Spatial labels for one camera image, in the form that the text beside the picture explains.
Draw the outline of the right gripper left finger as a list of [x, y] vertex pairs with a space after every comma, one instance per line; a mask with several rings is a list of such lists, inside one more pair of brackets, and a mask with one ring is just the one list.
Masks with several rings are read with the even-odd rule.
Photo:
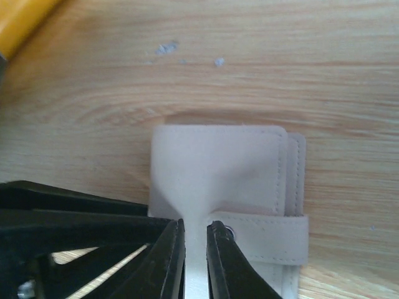
[[171, 221], [138, 269], [110, 298], [183, 298], [185, 257], [183, 220]]

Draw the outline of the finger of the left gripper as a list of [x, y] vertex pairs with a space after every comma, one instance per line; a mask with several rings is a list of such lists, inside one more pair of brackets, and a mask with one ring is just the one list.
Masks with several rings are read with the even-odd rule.
[[34, 298], [67, 298], [136, 253], [89, 298], [110, 294], [132, 274], [170, 219], [144, 204], [14, 181], [1, 185], [1, 297], [17, 298], [34, 282]]

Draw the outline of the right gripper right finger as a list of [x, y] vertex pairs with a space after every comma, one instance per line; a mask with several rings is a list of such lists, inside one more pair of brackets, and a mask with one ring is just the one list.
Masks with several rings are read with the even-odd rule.
[[210, 298], [280, 298], [252, 268], [221, 221], [207, 226], [206, 258]]

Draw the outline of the beige card holder wallet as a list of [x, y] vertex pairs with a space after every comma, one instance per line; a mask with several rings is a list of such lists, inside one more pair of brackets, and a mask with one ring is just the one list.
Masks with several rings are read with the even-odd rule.
[[161, 125], [151, 141], [148, 213], [185, 225], [185, 298], [208, 298], [206, 228], [221, 221], [255, 271], [297, 298], [309, 256], [306, 140], [280, 126]]

